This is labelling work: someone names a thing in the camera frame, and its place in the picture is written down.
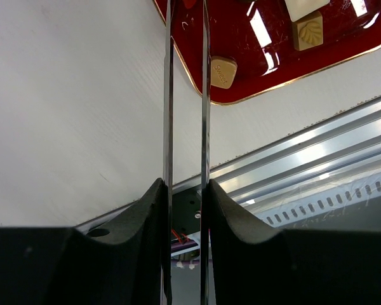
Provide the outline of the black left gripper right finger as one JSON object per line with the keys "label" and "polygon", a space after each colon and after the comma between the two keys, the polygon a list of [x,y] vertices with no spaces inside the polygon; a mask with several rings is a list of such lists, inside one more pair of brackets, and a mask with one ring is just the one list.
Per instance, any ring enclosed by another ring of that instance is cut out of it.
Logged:
{"label": "black left gripper right finger", "polygon": [[208,194],[218,304],[381,304],[381,232],[278,229]]}

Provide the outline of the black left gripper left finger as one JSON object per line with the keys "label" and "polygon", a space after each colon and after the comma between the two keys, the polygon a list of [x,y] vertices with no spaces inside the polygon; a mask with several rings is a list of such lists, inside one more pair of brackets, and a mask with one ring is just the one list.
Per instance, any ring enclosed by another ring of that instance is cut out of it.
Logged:
{"label": "black left gripper left finger", "polygon": [[0,304],[170,304],[167,188],[157,179],[89,233],[0,227]]}

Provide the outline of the metal tongs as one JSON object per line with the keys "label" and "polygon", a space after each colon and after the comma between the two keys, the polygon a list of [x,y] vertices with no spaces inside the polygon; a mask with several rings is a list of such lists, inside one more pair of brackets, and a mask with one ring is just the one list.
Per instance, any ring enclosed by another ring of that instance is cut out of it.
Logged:
{"label": "metal tongs", "polygon": [[[202,100],[201,100],[201,220],[200,220],[200,238],[201,238],[201,258],[200,258],[200,292],[199,303],[209,303],[209,229],[208,215],[204,207],[207,203],[206,186],[209,181],[209,140],[210,140],[210,24],[209,24],[209,2],[203,1],[203,45],[201,51],[203,60],[199,68],[201,69],[202,78]],[[196,113],[192,112],[190,118],[181,111],[178,113],[179,118],[175,118],[174,110],[174,72],[178,65],[174,63],[174,59],[184,61],[182,52],[178,49],[177,40],[173,37],[173,21],[175,5],[172,1],[166,4],[166,33],[165,33],[165,56],[164,56],[164,128],[163,128],[163,180],[166,185],[166,234],[167,245],[164,247],[166,255],[164,257],[164,279],[163,284],[166,289],[166,303],[171,304],[171,232],[173,229],[173,179],[175,171],[173,166],[175,161],[184,161],[184,157],[174,157],[175,148],[181,153],[185,151],[185,141],[191,136],[196,135],[196,127],[191,123],[196,122]]]}

